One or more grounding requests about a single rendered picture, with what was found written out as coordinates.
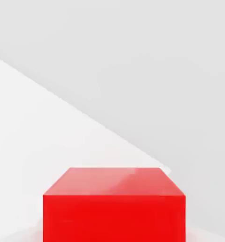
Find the small red cube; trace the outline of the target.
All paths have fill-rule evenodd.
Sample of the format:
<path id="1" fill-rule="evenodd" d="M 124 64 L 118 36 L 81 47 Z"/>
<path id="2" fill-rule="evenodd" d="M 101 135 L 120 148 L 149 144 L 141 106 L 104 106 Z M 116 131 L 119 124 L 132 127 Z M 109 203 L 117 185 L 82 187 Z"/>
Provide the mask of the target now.
<path id="1" fill-rule="evenodd" d="M 185 207 L 160 168 L 70 168 L 43 195 L 43 242 L 186 242 Z"/>

